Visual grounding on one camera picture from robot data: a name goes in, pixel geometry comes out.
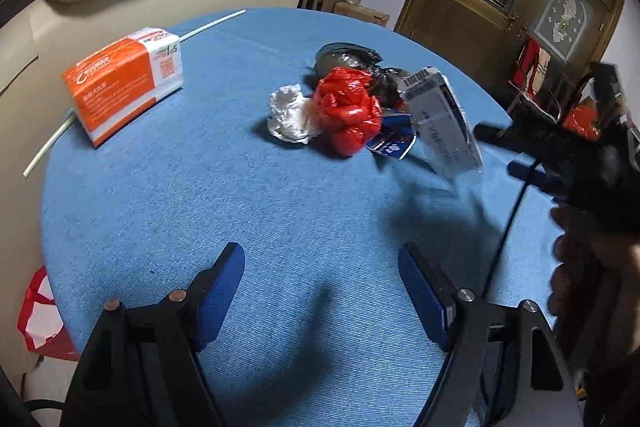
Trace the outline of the person's right hand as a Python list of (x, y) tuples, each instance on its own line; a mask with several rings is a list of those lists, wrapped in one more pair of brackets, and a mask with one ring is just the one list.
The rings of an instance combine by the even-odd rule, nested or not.
[(606, 234), (583, 212), (555, 207), (562, 234), (548, 309), (565, 358), (625, 358), (639, 346), (639, 239)]

